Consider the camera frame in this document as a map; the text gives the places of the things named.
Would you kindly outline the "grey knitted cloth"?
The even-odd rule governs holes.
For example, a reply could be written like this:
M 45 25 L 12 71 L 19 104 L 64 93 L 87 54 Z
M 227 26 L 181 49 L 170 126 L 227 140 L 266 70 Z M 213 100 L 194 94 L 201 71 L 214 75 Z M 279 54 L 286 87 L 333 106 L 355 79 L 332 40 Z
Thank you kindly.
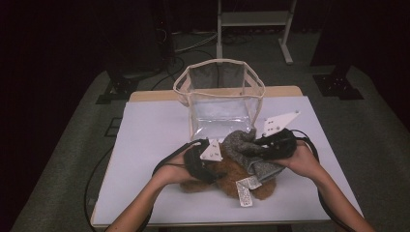
M 248 158 L 244 155 L 248 150 L 262 150 L 254 143 L 256 130 L 249 132 L 235 130 L 222 141 L 222 147 L 233 160 L 242 165 L 248 174 L 254 175 L 260 183 L 273 180 L 284 169 L 284 166 L 268 162 L 262 158 Z

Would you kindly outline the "black stand base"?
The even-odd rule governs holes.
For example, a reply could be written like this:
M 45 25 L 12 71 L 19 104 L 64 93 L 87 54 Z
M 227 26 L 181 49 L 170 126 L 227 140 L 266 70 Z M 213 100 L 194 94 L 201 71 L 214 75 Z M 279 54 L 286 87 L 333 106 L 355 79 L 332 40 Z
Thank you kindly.
M 96 104 L 110 104 L 112 101 L 128 100 L 137 89 L 139 81 L 126 78 L 120 73 L 110 72 L 109 82 L 104 92 L 98 96 Z
M 331 73 L 315 74 L 313 79 L 324 97 L 338 97 L 343 101 L 362 100 L 364 97 L 347 79 L 349 66 L 337 65 Z

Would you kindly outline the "person's left hand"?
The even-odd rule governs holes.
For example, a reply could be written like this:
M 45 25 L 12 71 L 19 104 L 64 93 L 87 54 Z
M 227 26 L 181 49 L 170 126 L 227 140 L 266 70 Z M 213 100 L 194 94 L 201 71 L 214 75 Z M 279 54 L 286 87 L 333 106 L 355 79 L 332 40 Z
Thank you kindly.
M 164 188 L 170 184 L 193 181 L 194 177 L 185 167 L 184 154 L 180 153 L 162 165 L 151 178 L 151 182 L 156 187 Z

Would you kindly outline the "white metal stand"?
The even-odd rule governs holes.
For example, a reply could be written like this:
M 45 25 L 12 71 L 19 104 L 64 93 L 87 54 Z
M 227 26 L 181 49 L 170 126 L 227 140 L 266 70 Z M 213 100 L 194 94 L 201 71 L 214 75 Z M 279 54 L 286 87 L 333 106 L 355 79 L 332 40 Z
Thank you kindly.
M 286 11 L 225 13 L 221 9 L 221 0 L 218 0 L 217 57 L 221 59 L 223 56 L 222 29 L 224 27 L 283 26 L 284 32 L 282 37 L 278 39 L 278 44 L 285 63 L 292 65 L 293 59 L 287 47 L 287 40 L 296 5 L 297 0 L 291 0 L 290 7 Z

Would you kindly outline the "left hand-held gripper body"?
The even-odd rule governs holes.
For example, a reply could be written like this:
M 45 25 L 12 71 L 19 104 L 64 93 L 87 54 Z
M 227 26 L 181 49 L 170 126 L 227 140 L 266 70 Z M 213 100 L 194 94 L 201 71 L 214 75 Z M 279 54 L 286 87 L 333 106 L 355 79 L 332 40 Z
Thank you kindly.
M 217 140 L 195 140 L 184 154 L 185 167 L 191 176 L 206 184 L 209 184 L 209 173 L 214 172 L 208 169 L 207 165 L 222 160 L 223 157 Z

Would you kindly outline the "person's right hand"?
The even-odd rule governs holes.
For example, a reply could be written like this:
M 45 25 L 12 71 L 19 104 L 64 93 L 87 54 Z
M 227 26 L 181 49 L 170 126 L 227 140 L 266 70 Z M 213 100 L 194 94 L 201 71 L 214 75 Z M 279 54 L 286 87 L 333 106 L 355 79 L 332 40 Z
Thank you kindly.
M 283 165 L 294 173 L 311 180 L 316 180 L 324 173 L 324 168 L 304 141 L 297 142 L 296 150 L 290 158 L 276 159 L 274 163 Z

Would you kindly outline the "clear plastic bag beige trim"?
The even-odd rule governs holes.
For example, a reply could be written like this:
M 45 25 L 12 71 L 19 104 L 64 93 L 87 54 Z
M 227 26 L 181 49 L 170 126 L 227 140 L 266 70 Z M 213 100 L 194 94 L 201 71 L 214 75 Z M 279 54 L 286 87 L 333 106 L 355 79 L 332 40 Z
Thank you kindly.
M 246 62 L 212 59 L 188 66 L 173 91 L 189 110 L 191 139 L 223 139 L 254 128 L 266 88 Z

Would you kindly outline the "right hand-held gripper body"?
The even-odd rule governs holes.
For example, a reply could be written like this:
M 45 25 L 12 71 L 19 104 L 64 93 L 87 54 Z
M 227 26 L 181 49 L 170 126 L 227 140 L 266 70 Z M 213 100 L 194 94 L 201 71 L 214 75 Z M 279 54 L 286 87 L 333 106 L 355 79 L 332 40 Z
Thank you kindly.
M 299 111 L 269 117 L 264 122 L 261 137 L 268 139 L 261 147 L 267 151 L 264 160 L 290 158 L 296 150 L 296 136 L 287 126 L 300 115 Z

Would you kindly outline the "brown teddy bear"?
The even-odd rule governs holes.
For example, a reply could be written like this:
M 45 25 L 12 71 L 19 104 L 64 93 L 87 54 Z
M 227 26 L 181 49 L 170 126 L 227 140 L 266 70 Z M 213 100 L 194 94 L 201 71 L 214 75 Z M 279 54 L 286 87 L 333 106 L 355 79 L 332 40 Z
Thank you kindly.
M 254 175 L 248 174 L 246 169 L 233 160 L 224 151 L 221 151 L 223 160 L 207 165 L 207 168 L 219 173 L 225 172 L 226 176 L 217 180 L 213 184 L 206 184 L 196 178 L 180 185 L 185 192 L 200 192 L 210 186 L 216 186 L 227 196 L 238 199 L 242 207 L 251 205 L 251 198 L 265 200 L 270 197 L 276 188 L 276 179 L 260 183 Z

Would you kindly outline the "dark floor plate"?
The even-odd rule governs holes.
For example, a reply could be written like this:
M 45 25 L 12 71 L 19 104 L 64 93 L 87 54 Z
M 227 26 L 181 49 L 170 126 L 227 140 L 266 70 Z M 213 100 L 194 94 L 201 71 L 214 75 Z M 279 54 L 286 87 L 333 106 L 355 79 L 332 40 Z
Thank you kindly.
M 116 137 L 122 123 L 122 117 L 113 117 L 105 130 L 105 137 Z

